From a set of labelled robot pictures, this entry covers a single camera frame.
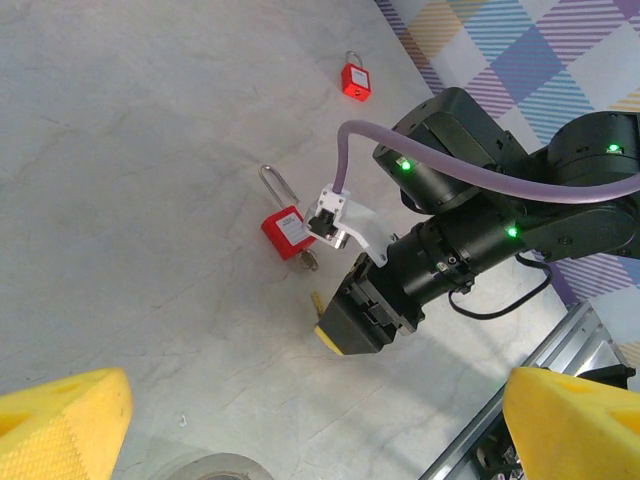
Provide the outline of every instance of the plaid backdrop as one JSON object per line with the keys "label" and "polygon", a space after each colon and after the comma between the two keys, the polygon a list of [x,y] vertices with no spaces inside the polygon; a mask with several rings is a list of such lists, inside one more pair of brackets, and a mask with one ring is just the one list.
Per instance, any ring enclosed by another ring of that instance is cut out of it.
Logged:
{"label": "plaid backdrop", "polygon": [[[465,88],[529,151],[584,113],[640,111],[640,0],[376,3],[433,93]],[[566,304],[640,286],[637,260],[553,267]]]}

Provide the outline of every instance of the white bracket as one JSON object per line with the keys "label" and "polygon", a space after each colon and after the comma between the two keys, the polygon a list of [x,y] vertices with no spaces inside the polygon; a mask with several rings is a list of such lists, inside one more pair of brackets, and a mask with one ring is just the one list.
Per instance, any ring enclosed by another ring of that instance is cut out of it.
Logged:
{"label": "white bracket", "polygon": [[[336,249],[343,248],[349,237],[353,237],[378,267],[384,267],[387,249],[398,236],[385,226],[377,213],[351,200],[350,192],[335,193],[332,188],[333,184],[327,185],[318,201],[307,210],[305,229],[309,235]],[[324,237],[309,226],[309,220],[321,215],[332,216],[331,224],[335,228]]]}

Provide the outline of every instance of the yellow foam pad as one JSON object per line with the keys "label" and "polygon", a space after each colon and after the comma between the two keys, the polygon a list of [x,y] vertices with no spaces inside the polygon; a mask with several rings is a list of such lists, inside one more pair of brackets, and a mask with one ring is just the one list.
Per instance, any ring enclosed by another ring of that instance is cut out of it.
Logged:
{"label": "yellow foam pad", "polygon": [[503,409],[529,480],[640,478],[640,394],[517,368]]}
{"label": "yellow foam pad", "polygon": [[111,478],[132,411],[116,368],[0,397],[0,480]]}

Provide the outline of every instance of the padlock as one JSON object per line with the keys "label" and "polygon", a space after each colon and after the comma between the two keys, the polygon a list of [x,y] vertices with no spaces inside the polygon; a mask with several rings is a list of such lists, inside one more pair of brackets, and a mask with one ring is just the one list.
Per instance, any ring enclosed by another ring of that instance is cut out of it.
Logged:
{"label": "padlock", "polygon": [[[271,184],[264,176],[264,172],[271,172],[280,182],[280,185],[289,194],[295,202],[294,205],[285,206],[280,196],[273,189]],[[308,235],[303,227],[303,217],[298,212],[296,205],[300,200],[291,189],[289,184],[285,182],[280,172],[271,165],[263,165],[259,171],[260,178],[266,185],[271,195],[276,199],[281,210],[268,216],[262,222],[261,228],[267,238],[271,241],[283,260],[289,260],[296,255],[302,268],[309,270],[317,270],[318,265],[315,256],[308,248],[315,241],[315,238]]]}
{"label": "padlock", "polygon": [[[356,52],[349,50],[345,57],[347,64],[342,69],[342,92],[364,102],[371,95],[369,72],[362,68],[362,59]],[[354,57],[358,65],[351,63],[349,57]]]}

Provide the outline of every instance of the gray floor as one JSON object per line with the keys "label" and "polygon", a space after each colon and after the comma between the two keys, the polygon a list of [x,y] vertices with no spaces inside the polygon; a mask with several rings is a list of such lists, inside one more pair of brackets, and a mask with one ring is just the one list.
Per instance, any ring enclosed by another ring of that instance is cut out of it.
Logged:
{"label": "gray floor", "polygon": [[[430,97],[370,0],[4,0],[0,37],[0,391],[125,368],[116,479],[224,452],[277,479],[414,479],[564,313],[551,291],[482,324],[436,301],[363,358],[313,335],[310,292],[328,299],[357,249],[318,246],[316,274],[283,264],[257,169],[306,205],[342,121],[391,126]],[[365,104],[339,91],[349,49]],[[348,188],[403,234],[418,217],[373,147],[352,142]],[[539,281],[507,262],[465,304]]]}

